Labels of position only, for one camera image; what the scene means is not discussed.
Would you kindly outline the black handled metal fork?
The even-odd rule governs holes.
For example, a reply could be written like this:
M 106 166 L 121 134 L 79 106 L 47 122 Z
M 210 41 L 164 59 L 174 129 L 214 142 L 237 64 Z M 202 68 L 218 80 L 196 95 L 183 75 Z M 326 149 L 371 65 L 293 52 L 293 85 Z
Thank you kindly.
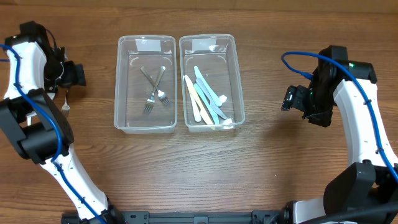
M 70 114 L 70 106 L 68 104 L 69 91 L 70 91 L 70 89 L 68 88 L 66 90 L 66 94 L 65 94 L 65 102 L 64 102 L 64 104 L 62 106 L 62 110 L 61 110 L 62 114 L 66 118 L 68 118 L 68 115 Z

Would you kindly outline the white plastic knife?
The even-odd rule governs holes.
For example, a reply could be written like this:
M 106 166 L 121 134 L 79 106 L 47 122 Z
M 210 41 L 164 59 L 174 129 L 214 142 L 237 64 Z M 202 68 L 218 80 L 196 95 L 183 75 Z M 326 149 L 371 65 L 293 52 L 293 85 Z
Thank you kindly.
M 209 99 L 210 101 L 210 106 L 213 109 L 213 111 L 219 115 L 220 117 L 222 117 L 223 119 L 227 119 L 226 115 L 221 111 L 221 109 L 216 106 L 213 98 L 210 95 L 210 92 L 207 90 L 205 84 L 203 83 L 203 81 L 200 78 L 196 79 L 196 83 L 199 85 L 199 87 L 202 89 L 202 91 L 204 92 L 205 96 Z
M 207 83 L 207 81 L 205 80 L 204 76 L 201 74 L 201 71 L 199 70 L 199 68 L 197 66 L 194 66 L 194 72 L 195 72 L 195 76 L 197 78 L 199 78 L 202 81 L 202 83 L 204 84 L 206 90 L 208 91 L 208 93 L 211 96 L 211 99 L 215 102 L 215 105 L 217 107 L 221 107 L 222 106 L 222 102 L 221 102 L 219 96 L 209 86 L 209 84 Z
M 197 101 L 197 91 L 193 86 L 193 83 L 189 76 L 184 75 L 184 80 L 188 88 L 188 92 L 190 95 L 191 103 L 192 103 L 192 109 L 193 109 L 193 116 L 195 121 L 198 123 L 201 121 L 201 115 L 200 115 L 200 110 L 198 107 L 198 101 Z

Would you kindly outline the cream yellow plastic knife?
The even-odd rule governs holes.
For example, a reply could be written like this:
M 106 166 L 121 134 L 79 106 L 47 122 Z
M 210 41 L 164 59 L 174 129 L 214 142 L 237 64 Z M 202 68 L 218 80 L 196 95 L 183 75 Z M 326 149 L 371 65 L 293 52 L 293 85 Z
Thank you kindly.
M 204 125 L 188 125 L 188 129 L 190 132 L 194 133 L 214 131 L 216 129 L 215 124 L 203 105 L 203 101 L 194 87 L 192 80 L 187 75 L 183 76 L 183 80 L 187 86 L 189 95 L 192 96 L 192 105 L 195 105 L 198 108 L 199 117 L 201 118 L 201 121 L 205 122 Z

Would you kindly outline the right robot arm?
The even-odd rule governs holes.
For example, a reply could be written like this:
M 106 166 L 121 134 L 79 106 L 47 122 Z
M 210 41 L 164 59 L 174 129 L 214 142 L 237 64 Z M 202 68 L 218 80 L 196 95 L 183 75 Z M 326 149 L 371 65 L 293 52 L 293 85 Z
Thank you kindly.
M 343 46 L 331 45 L 315 57 L 316 69 L 303 72 L 309 86 L 288 87 L 281 108 L 300 110 L 303 119 L 322 127 L 338 108 L 348 166 L 322 197 L 287 203 L 279 222 L 391 223 L 397 215 L 397 156 L 379 112 L 374 67 L 350 60 Z

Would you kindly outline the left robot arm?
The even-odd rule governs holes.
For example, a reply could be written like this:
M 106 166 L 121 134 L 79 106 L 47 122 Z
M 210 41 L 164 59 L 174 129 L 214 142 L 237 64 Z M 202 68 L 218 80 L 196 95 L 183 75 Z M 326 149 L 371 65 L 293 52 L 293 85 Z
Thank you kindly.
M 62 223 L 124 223 L 79 161 L 67 116 L 53 102 L 59 88 L 86 84 L 83 65 L 68 60 L 43 25 L 30 21 L 19 28 L 1 45 L 10 65 L 1 130 L 18 155 L 46 170 L 74 204 L 77 213 L 64 215 Z

